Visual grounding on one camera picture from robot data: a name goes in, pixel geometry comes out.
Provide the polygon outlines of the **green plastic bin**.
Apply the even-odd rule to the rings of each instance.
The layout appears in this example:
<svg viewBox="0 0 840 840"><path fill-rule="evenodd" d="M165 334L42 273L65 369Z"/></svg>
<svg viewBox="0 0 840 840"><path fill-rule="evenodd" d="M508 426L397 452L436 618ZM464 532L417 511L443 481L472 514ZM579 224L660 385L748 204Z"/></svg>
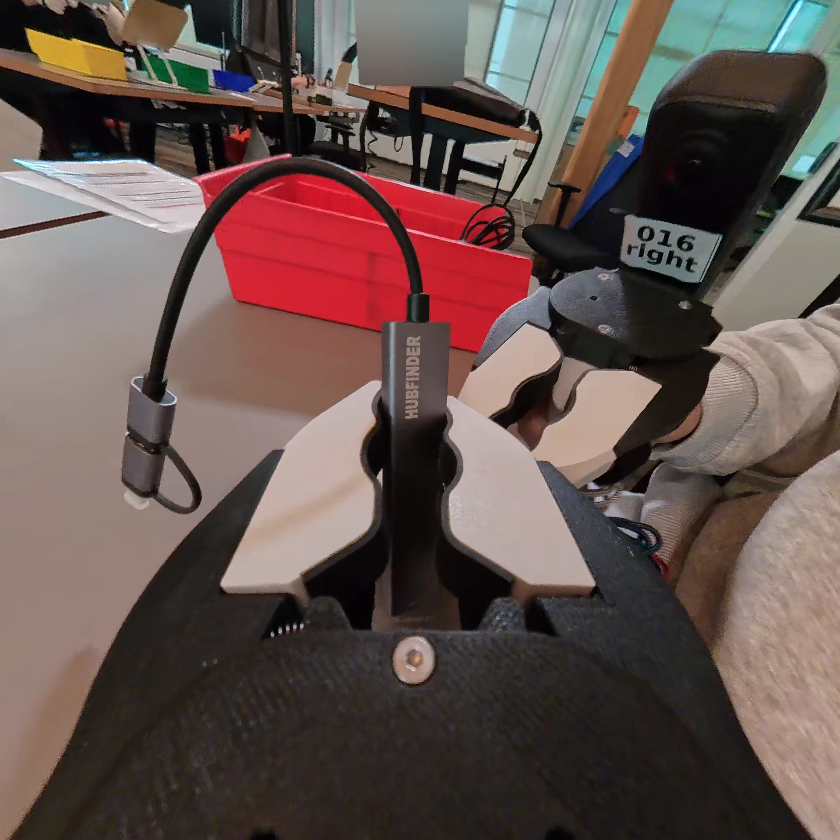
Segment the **green plastic bin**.
<svg viewBox="0 0 840 840"><path fill-rule="evenodd" d="M195 93L207 94L210 90L207 69L185 64L166 54L140 52L142 68L150 80L158 85L177 87Z"/></svg>

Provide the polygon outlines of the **blue jacket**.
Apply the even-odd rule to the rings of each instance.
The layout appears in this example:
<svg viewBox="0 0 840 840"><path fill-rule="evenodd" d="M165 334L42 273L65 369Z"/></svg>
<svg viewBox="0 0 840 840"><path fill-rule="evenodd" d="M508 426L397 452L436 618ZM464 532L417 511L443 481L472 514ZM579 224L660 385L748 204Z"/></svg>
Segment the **blue jacket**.
<svg viewBox="0 0 840 840"><path fill-rule="evenodd" d="M628 172L635 163L644 147L644 136L630 134L605 163L602 171L596 177L594 184L587 194L583 204L572 218L568 229L572 229L582 218L592 210L593 206L606 196Z"/></svg>

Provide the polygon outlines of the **person's right hand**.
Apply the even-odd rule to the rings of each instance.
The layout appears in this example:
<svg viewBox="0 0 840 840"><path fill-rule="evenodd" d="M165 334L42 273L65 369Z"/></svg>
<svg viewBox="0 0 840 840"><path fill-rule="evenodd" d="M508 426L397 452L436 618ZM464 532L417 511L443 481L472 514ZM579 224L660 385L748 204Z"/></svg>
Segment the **person's right hand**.
<svg viewBox="0 0 840 840"><path fill-rule="evenodd" d="M678 446L690 438L697 430L703 417L703 406L695 406L677 428L655 441L656 446Z"/></svg>

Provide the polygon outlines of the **printed paper sheets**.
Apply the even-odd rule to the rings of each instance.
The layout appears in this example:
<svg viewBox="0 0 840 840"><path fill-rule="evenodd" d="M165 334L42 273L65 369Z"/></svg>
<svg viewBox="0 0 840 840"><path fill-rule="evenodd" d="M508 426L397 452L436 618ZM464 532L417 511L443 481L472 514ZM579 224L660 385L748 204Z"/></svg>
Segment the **printed paper sheets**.
<svg viewBox="0 0 840 840"><path fill-rule="evenodd" d="M14 163L18 169L2 177L162 233L192 231L205 211L202 190L194 180L147 161Z"/></svg>

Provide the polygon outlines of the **wooden beam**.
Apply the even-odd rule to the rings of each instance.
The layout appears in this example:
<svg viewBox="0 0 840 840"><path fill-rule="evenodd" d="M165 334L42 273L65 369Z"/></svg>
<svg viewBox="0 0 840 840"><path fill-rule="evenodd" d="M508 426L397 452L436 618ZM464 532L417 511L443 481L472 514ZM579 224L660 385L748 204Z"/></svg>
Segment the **wooden beam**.
<svg viewBox="0 0 840 840"><path fill-rule="evenodd" d="M561 176L562 182L579 187L581 192L573 194L561 211L560 191L548 188L536 216L538 223L570 220L592 189L672 5L671 1L631 3L579 141Z"/></svg>

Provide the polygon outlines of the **black office chair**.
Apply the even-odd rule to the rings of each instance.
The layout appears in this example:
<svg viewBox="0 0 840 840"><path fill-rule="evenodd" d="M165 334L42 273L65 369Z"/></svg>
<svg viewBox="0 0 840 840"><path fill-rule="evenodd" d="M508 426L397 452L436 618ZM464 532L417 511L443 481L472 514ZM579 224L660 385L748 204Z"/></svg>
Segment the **black office chair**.
<svg viewBox="0 0 840 840"><path fill-rule="evenodd" d="M554 223L531 224L522 231L524 242L535 254L532 276L539 285L551 288L569 274L616 268L626 210L616 205L615 189L598 198L578 223L561 227L562 214L580 189L562 182L550 182L549 186L560 190Z"/></svg>

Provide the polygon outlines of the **grey USB hub with cable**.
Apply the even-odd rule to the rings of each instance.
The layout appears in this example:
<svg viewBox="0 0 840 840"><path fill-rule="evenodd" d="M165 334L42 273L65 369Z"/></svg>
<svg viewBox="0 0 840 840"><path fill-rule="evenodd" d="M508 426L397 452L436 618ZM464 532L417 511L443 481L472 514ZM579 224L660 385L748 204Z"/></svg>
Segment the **grey USB hub with cable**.
<svg viewBox="0 0 840 840"><path fill-rule="evenodd" d="M447 423L450 329L445 323L429 321L429 296L424 292L419 259L400 208L389 204L366 175L325 161L281 156L248 164L215 198L206 200L206 210L175 270L149 370L130 386L122 454L125 498L139 509L155 501L182 515L200 505L200 486L171 446L175 398L167 391L165 368L175 328L205 247L224 217L246 195L279 179L301 176L334 182L357 195L390 231L405 266L406 317L382 325L382 382L373 411L388 444L382 481L391 565L390 611L419 622L425 603L442 588L435 569L443 540L440 452Z"/></svg>

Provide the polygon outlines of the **grey desk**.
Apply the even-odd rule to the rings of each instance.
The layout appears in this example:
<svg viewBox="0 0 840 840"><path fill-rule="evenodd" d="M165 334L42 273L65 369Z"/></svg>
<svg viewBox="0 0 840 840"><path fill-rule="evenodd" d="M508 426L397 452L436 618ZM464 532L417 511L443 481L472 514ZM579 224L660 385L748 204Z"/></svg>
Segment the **grey desk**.
<svg viewBox="0 0 840 840"><path fill-rule="evenodd" d="M2 238L1 833L27 813L145 586L308 420L381 375L380 335L236 302L210 244L167 366L191 516L123 498L132 378L186 234L100 217Z"/></svg>

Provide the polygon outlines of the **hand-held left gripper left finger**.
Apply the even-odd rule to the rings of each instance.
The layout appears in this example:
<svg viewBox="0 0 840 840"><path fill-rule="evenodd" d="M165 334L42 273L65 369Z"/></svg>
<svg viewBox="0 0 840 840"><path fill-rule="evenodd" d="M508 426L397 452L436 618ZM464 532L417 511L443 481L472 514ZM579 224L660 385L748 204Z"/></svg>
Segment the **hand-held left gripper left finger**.
<svg viewBox="0 0 840 840"><path fill-rule="evenodd" d="M379 381L315 416L288 442L220 585L307 604L369 590L384 571L382 489L364 459Z"/></svg>

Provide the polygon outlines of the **person's arm in grey sleeve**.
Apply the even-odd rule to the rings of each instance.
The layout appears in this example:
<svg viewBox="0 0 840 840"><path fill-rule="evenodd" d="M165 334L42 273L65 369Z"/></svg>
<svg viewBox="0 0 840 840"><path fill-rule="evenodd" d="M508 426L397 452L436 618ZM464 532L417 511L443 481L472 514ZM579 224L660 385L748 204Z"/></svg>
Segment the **person's arm in grey sleeve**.
<svg viewBox="0 0 840 840"><path fill-rule="evenodd" d="M838 490L834 454L731 500L664 465L645 497L738 721L813 838L839 836Z"/></svg>

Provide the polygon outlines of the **yellow plastic bin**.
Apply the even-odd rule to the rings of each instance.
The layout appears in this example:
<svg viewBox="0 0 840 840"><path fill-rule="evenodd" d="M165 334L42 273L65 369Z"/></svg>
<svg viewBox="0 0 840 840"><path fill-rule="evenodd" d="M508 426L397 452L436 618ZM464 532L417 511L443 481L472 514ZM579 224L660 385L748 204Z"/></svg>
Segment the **yellow plastic bin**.
<svg viewBox="0 0 840 840"><path fill-rule="evenodd" d="M31 28L25 30L29 47L42 64L71 70L86 77L127 81L123 52L78 40L62 38Z"/></svg>

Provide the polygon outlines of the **tan cardboard sign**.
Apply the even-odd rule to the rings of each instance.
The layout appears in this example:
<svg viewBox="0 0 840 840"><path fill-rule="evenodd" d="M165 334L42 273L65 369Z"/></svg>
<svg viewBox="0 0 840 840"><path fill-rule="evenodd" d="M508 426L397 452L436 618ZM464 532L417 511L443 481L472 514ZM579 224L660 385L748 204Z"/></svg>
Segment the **tan cardboard sign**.
<svg viewBox="0 0 840 840"><path fill-rule="evenodd" d="M162 1L133 1L126 14L121 37L133 46L166 51L180 38L188 20L185 4Z"/></svg>

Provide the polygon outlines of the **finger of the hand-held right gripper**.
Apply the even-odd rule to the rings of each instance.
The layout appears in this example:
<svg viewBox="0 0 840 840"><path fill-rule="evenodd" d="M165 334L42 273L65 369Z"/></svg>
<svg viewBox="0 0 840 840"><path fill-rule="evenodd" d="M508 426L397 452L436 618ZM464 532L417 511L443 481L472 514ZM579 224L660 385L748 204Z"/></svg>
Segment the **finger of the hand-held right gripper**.
<svg viewBox="0 0 840 840"><path fill-rule="evenodd" d="M627 370L562 364L553 387L549 423L532 451L575 487L602 476L616 461L616 446L661 389Z"/></svg>
<svg viewBox="0 0 840 840"><path fill-rule="evenodd" d="M518 422L557 382L563 353L554 337L521 326L468 374L458 400L502 427Z"/></svg>

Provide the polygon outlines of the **wooden-topped table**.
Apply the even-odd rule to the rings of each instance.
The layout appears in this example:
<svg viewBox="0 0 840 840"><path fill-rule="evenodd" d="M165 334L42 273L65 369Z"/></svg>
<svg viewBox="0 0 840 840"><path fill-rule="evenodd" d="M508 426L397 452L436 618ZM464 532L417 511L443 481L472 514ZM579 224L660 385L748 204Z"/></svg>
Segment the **wooden-topped table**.
<svg viewBox="0 0 840 840"><path fill-rule="evenodd" d="M508 193L507 199L511 200L526 179L543 136L537 115L529 110L521 112L520 125L512 125L439 107L423 97L413 96L407 87L369 87L351 83L348 94L379 108L406 113L415 111L423 115L421 119L409 118L414 128L409 132L413 155L410 183L434 192L455 194L468 142L521 141L530 144L532 151Z"/></svg>
<svg viewBox="0 0 840 840"><path fill-rule="evenodd" d="M30 52L1 50L2 94L17 92L31 100L36 122L45 132L47 157L67 161L75 153L91 151L97 131L90 125L73 128L87 104L98 117L100 132L108 131L105 119L140 126L129 144L129 154L154 162L156 128L160 124L190 128L196 169L209 172L207 148L213 153L213 166L228 165L223 127L252 123L257 114L282 115L281 99L261 94L240 94L210 88L195 93L168 87L151 80L107 80L86 77L71 70L42 64Z"/></svg>

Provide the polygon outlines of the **large red plastic bin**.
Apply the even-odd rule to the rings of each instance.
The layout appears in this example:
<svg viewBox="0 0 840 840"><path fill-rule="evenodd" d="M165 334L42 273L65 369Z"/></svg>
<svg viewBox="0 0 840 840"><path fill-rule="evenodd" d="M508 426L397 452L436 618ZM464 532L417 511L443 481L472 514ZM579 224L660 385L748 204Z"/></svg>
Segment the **large red plastic bin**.
<svg viewBox="0 0 840 840"><path fill-rule="evenodd" d="M395 209L418 257L429 319L477 352L494 321L527 295L531 262L460 240L477 203L362 174ZM227 213L215 239L237 301L380 331L405 321L402 251L382 217L345 185L287 175Z"/></svg>

